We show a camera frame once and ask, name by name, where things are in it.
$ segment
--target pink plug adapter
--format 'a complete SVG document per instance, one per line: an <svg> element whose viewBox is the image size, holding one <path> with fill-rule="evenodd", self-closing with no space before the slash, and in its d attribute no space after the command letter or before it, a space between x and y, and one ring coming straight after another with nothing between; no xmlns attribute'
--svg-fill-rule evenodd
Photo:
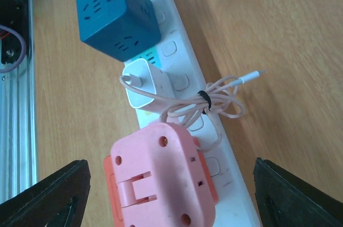
<svg viewBox="0 0 343 227"><path fill-rule="evenodd" d="M115 142L104 161L115 226L213 226L218 196L197 145L161 122Z"/></svg>

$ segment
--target pink cable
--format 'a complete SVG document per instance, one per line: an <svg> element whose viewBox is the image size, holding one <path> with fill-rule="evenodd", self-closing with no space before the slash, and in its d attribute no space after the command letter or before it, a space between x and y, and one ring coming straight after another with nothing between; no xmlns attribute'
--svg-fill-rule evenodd
<svg viewBox="0 0 343 227"><path fill-rule="evenodd" d="M3 73L8 73L8 72L16 69L22 63L22 61L24 60L25 54L26 54L26 43L25 43L24 38L17 31L14 31L13 29L11 29L9 27L5 27L3 25L0 25L0 28L2 30L5 30L5 31L15 35L21 44L21 51L20 51L19 58L17 59L17 61L14 64L9 66L8 68L0 69L0 74L3 74Z"/></svg>
<svg viewBox="0 0 343 227"><path fill-rule="evenodd" d="M171 105L166 107L160 114L160 121L167 122L167 117L171 118L179 118L184 117L183 120L179 123L180 125L184 126L185 128L189 128L202 114L204 111L210 121L212 122L215 131L217 132L217 140L211 143L206 147L197 148L201 152L209 152L212 149L216 148L222 142L222 133L217 120L215 119L215 115L221 114L229 118L239 118L241 117L244 112L245 108L244 105L238 101L235 97L238 92L238 85L234 87L233 92L229 91L230 87L233 87L231 83L226 85L221 85L225 81L230 79L238 79L236 76L227 76L215 83L207 83L205 87L205 92L210 96L212 101L211 110L208 109L208 103L201 97L199 94L196 94L193 97L188 99L175 99L175 98L167 98L162 96L157 96L156 94L151 94L144 90L140 90L130 84L128 84L125 80L126 76L121 76L119 78L120 83L128 90L135 92L137 94L141 94L142 96L150 97L160 101L167 101L170 102ZM238 105L241 111L237 114L229 114L226 113L225 110L227 107L234 102Z"/></svg>

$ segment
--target screw hole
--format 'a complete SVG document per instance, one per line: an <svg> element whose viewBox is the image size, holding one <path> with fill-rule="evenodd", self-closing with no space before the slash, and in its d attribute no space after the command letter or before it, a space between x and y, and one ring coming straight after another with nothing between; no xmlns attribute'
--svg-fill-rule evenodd
<svg viewBox="0 0 343 227"><path fill-rule="evenodd" d="M116 164L117 164L117 165L121 165L121 164L122 164L122 161L123 161L123 160L122 160L122 157L121 157L121 156L117 156L117 157L116 157Z"/></svg>
<svg viewBox="0 0 343 227"><path fill-rule="evenodd" d="M183 214L181 216L181 222L185 225L185 226L190 226L191 225L191 218L189 217L188 214Z"/></svg>
<svg viewBox="0 0 343 227"><path fill-rule="evenodd" d="M166 137L160 137L159 144L161 147L166 147L168 144L168 139Z"/></svg>

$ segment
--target black bracket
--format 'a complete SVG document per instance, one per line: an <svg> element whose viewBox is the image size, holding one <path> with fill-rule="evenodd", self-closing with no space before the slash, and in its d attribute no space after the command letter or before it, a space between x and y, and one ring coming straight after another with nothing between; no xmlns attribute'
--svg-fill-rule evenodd
<svg viewBox="0 0 343 227"><path fill-rule="evenodd" d="M263 226L343 226L341 202L280 166L257 158L253 174Z"/></svg>
<svg viewBox="0 0 343 227"><path fill-rule="evenodd" d="M90 192L86 160L74 162L0 205L0 227L79 227Z"/></svg>
<svg viewBox="0 0 343 227"><path fill-rule="evenodd" d="M29 2L28 0L0 0L0 24L17 31L26 42L29 55ZM21 44L14 35L2 40L1 63L14 63L20 56Z"/></svg>

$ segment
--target white cable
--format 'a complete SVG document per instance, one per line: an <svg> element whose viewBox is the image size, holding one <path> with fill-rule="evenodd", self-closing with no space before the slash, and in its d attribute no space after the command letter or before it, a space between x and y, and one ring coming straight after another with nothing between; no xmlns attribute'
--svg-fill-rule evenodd
<svg viewBox="0 0 343 227"><path fill-rule="evenodd" d="M204 100L203 97L201 97L199 94L196 94L193 97L190 97L185 100L181 99L174 99L174 98L167 98L167 97L161 97L157 96L155 94L151 94L149 92L146 92L144 90L140 90L127 82L126 76L120 77L120 83L126 88L131 90L132 92L135 92L137 94L141 94L146 97L150 97L153 99L161 100L161 101L167 101L171 102L171 105L166 107L160 114L160 121L161 122L167 122L167 118L179 118L184 117L183 120L179 123L180 125L184 126L185 128L189 128L202 114L204 111L208 118L211 120L215 131L217 132L217 140L213 142L212 144L208 145L204 148L198 148L201 152L209 152L212 149L216 148L222 141L222 134L220 131L220 128L218 126L218 121L214 118L216 114L224 115L228 118L239 118L241 117L244 112L245 108L243 104L238 101L235 97L238 92L238 86L240 84L246 83L250 80L253 80L260 76L261 73L264 71L253 71L247 75L244 75L240 78L236 76L227 76L220 80L218 80L215 83L207 83L205 86L204 91L208 94L208 96L211 98L212 106L211 109L208 109L208 102ZM225 81L234 79L232 82L226 85L221 85ZM234 102L237 104L237 106L240 108L240 112L237 114L229 114L226 113L225 110L227 107ZM192 108L184 109L185 107L189 105L194 105Z"/></svg>

